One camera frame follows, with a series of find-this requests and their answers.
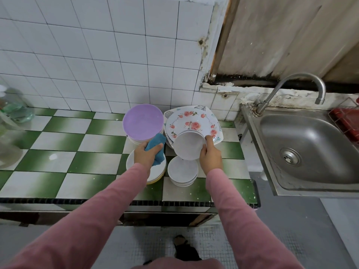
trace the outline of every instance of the faucet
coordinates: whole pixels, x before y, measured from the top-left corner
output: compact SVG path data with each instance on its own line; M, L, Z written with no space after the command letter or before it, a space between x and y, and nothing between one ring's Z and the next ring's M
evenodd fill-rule
M315 103L317 105L322 105L324 103L325 92L326 92L324 81L321 78L319 78L318 76L313 75L312 73L302 72L302 73L294 73L292 75L285 77L281 81L279 81L279 83L276 85L274 90L271 92L270 95L268 95L268 97L264 101L257 99L254 102L254 104L257 106L255 113L258 115L262 115L262 112L268 106L270 100L272 100L273 96L277 93L277 91L279 91L279 89L283 86L283 84L290 79L301 77L301 76L310 78L315 82L315 84L317 84L319 94L318 94L318 98L315 100Z

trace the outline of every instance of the tiled wall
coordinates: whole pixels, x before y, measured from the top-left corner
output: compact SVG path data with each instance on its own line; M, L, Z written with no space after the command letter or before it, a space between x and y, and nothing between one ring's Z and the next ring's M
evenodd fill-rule
M212 104L198 92L212 11L175 0L0 0L0 81L39 108Z

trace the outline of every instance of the purple plate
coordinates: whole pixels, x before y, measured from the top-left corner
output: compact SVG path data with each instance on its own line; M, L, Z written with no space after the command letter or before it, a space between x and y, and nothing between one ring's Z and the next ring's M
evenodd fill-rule
M153 138L163 127L163 114L159 108L147 103L131 108L123 117L123 130L134 140Z

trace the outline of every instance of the blue towel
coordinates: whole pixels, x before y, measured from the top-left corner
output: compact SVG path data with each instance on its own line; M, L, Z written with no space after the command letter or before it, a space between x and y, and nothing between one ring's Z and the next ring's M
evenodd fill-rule
M152 166L156 166L161 164L161 162L164 161L164 155L163 155L163 149L164 149L164 144L166 143L166 137L164 135L162 135L161 133L157 133L152 140L150 140L150 142L147 144L145 151L150 150L151 148L154 148L157 144L163 143L163 147L161 149L161 151L159 151L156 155L155 155L155 161L153 162Z

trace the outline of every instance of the hand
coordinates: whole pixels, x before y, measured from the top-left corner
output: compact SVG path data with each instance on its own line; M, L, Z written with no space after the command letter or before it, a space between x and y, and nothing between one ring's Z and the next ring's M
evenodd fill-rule
M134 156L134 163L141 163L143 166L146 167L147 174L150 176L150 170L152 167L153 162L155 161L155 155L161 151L163 144L157 144L155 147L151 148L148 151L145 151L145 148L148 144L148 141L141 143L135 149L135 156Z
M213 169L223 170L221 151L214 147L213 138L206 136L207 146L204 144L200 154L200 164L205 175Z

